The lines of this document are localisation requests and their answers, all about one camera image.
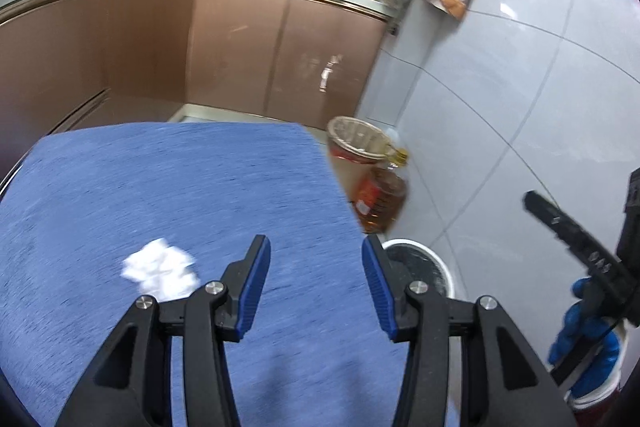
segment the cabinet door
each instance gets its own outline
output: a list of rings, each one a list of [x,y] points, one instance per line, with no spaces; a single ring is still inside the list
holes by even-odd
[[[264,114],[289,0],[195,0],[187,102]]]
[[[60,0],[0,25],[0,179],[104,89],[96,0]]]
[[[193,0],[101,0],[108,86],[116,94],[184,103]]]
[[[291,0],[267,116],[318,128],[353,116],[384,31],[371,17]]]

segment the blue gripper pad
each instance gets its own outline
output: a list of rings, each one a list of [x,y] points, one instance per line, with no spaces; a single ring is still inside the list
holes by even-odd
[[[271,243],[266,237],[262,241],[258,253],[255,256],[246,283],[238,298],[238,323],[236,333],[242,339],[244,334],[251,329],[254,323],[255,312],[258,309],[262,287],[267,279],[267,272],[271,263]]]
[[[369,291],[378,314],[380,327],[391,340],[395,340],[398,335],[398,324],[394,315],[394,298],[369,238],[365,238],[362,242],[362,266],[369,283]]]

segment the floor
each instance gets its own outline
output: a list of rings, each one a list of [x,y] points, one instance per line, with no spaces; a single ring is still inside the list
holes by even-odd
[[[275,120],[257,114],[230,111],[217,107],[207,107],[194,103],[185,104],[171,121],[181,122],[249,122],[249,123],[283,123],[282,120]],[[326,147],[326,132],[314,127],[305,127],[318,143]]]

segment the white tiled wall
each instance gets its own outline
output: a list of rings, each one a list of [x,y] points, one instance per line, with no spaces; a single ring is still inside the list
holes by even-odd
[[[382,49],[359,115],[412,154],[389,235],[441,253],[469,299],[497,296],[546,358],[584,270],[522,195],[550,195],[615,247],[640,167],[640,3],[473,0],[458,24],[414,0]]]

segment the bottle label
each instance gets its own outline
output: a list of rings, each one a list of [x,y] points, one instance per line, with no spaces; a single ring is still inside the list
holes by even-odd
[[[356,197],[355,208],[358,213],[362,216],[369,214],[379,194],[380,188],[370,178],[366,178],[362,182],[360,190],[358,190],[358,196]]]

